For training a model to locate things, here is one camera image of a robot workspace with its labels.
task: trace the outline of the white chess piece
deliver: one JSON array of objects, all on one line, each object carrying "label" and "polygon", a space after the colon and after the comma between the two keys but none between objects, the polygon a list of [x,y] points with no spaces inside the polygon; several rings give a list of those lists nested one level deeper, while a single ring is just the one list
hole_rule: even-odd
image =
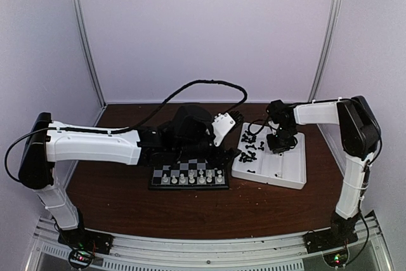
[{"label": "white chess piece", "polygon": [[166,174],[164,174],[164,176],[162,177],[162,182],[167,183],[169,181],[169,178],[166,176]]},{"label": "white chess piece", "polygon": [[186,179],[185,179],[184,174],[180,174],[179,182],[182,183],[182,184],[186,183]]}]

